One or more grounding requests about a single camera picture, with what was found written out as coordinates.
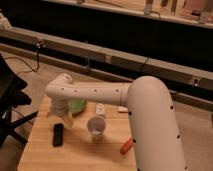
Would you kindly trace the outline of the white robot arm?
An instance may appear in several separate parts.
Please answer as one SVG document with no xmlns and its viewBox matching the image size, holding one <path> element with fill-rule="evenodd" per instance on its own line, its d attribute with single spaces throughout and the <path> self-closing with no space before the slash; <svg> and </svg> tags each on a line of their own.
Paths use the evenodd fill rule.
<svg viewBox="0 0 213 171">
<path fill-rule="evenodd" d="M 127 108 L 137 171 L 188 171 L 173 101 L 158 78 L 86 83 L 61 74 L 46 86 L 45 93 L 51 98 L 51 112 L 60 117 L 67 115 L 71 99 Z"/>
</svg>

